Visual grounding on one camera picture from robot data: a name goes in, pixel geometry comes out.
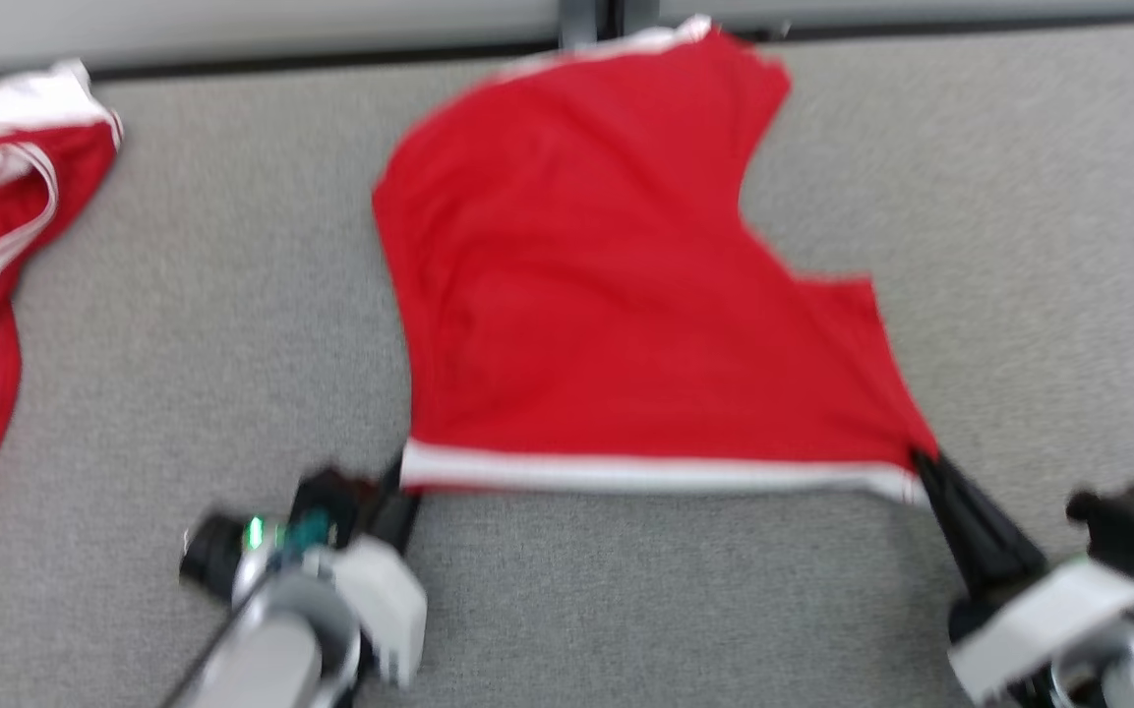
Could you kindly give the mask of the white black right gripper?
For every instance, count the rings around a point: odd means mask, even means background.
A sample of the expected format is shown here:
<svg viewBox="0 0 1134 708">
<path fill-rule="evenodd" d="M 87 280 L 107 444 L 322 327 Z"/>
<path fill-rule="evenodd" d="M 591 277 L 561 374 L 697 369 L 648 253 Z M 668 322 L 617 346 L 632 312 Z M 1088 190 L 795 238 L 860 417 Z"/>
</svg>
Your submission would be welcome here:
<svg viewBox="0 0 1134 708">
<path fill-rule="evenodd" d="M 912 453 L 971 599 L 1042 578 L 1047 556 L 943 453 Z M 949 650 L 972 703 L 1134 705 L 1134 578 L 1070 560 Z"/>
</svg>

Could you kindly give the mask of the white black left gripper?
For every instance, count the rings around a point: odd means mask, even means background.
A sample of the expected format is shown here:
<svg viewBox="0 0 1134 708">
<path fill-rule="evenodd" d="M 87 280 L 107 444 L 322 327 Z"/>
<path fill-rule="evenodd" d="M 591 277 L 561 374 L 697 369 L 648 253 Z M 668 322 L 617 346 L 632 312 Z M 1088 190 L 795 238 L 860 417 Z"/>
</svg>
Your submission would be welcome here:
<svg viewBox="0 0 1134 708">
<path fill-rule="evenodd" d="M 422 495 L 401 487 L 403 454 L 375 483 L 370 536 L 329 564 L 336 591 L 373 646 L 386 682 L 406 688 L 417 677 L 426 640 L 428 593 L 399 553 L 406 553 Z"/>
</svg>

